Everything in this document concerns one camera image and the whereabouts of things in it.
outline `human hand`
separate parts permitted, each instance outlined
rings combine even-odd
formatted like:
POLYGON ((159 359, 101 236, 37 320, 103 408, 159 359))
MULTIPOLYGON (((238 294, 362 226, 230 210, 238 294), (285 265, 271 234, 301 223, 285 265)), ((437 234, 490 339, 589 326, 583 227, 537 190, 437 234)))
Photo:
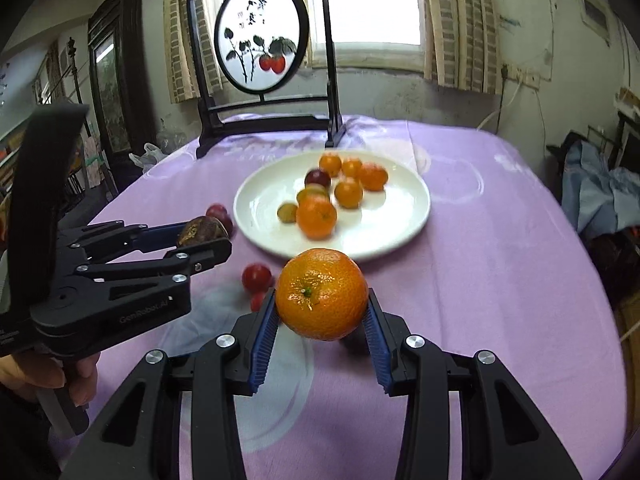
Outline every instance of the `human hand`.
MULTIPOLYGON (((76 363, 78 378, 69 384, 69 395, 76 406, 86 404, 95 397, 98 382, 95 364, 99 358, 100 352, 76 363)), ((62 388, 66 377, 53 359, 29 350, 0 358, 0 383, 23 399, 35 401, 35 387, 62 388)))

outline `round white plate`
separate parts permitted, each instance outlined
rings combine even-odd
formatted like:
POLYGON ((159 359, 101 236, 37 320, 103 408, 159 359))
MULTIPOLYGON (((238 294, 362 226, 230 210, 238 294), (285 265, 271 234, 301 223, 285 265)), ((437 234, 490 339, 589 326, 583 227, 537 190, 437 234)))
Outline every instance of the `round white plate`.
POLYGON ((353 260, 366 260, 407 243, 423 228, 431 209, 424 180, 406 166, 371 152, 335 150, 341 157, 357 156, 382 165, 389 181, 382 192, 364 192, 357 210, 337 205, 332 181, 331 200, 338 211, 334 233, 326 240, 309 240, 296 224, 283 224, 277 216, 283 202, 296 202, 305 187, 305 175, 318 167, 324 151, 281 158, 249 176, 236 193, 236 225, 252 243, 270 253, 293 258, 314 247, 336 249, 353 260))

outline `power outlet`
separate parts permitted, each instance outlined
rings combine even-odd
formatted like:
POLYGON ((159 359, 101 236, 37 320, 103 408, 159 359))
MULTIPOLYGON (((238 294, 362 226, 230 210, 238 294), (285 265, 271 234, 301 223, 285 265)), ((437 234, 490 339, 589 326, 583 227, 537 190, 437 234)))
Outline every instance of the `power outlet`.
POLYGON ((540 89, 540 73, 535 70, 521 68, 513 63, 507 63, 507 79, 522 83, 524 86, 540 89))
POLYGON ((527 71, 524 75, 523 85, 540 90, 540 74, 534 71, 527 71))

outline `orange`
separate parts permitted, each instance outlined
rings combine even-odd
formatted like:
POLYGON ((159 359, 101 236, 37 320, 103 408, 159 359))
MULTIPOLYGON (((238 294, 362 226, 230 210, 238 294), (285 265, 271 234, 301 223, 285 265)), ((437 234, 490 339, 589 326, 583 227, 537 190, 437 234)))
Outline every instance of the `orange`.
POLYGON ((325 170, 331 178, 338 176, 340 168, 342 167, 342 161, 340 157, 335 153, 325 153, 320 157, 318 166, 322 170, 325 170))
POLYGON ((276 284, 280 319, 304 337, 333 341, 362 321, 369 287, 358 266, 332 249, 309 249, 284 266, 276 284))
POLYGON ((334 205, 324 196, 309 195, 296 211, 296 222, 300 230, 311 240, 327 238, 338 221, 334 205))
POLYGON ((357 178, 362 166, 359 158, 345 158, 342 162, 342 174, 350 178, 357 178))
POLYGON ((356 209, 362 202, 362 186, 353 178, 345 178, 338 182, 334 195, 342 207, 356 209))
POLYGON ((358 179, 367 191, 382 191, 389 180, 389 174, 379 164, 365 162, 358 171, 358 179))

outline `purple tablecloth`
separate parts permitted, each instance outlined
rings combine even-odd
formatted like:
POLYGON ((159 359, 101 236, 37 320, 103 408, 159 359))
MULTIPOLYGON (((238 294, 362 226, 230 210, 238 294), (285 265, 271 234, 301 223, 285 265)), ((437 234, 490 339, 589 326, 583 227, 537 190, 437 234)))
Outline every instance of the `purple tablecloth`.
MULTIPOLYGON (((196 160, 197 141, 191 142, 130 186, 95 222, 155 226, 201 215, 212 202, 230 209, 251 172, 322 143, 320 132, 232 137, 196 160)), ((623 443, 622 354, 598 275, 548 190, 510 145, 475 130, 351 118, 341 147, 399 159, 424 177, 432 193, 424 230, 406 247, 361 265, 383 309, 403 316, 412 332, 443 350, 494 350, 584 480, 598 479, 623 443)), ((92 415, 149 349, 180 349, 179 339, 193 336, 184 341, 188 347, 203 331, 229 330, 235 317, 248 312, 239 285, 244 266, 265 261, 277 274, 284 263, 240 233, 233 242, 226 264, 192 279, 197 317, 103 352, 92 415)), ((272 360, 258 394, 237 401, 250 480, 394 478, 405 400, 385 396, 368 359, 284 328, 272 360)), ((460 413, 457 398, 451 400, 450 478, 457 479, 460 413)), ((190 478, 189 417, 183 419, 181 478, 190 478)))

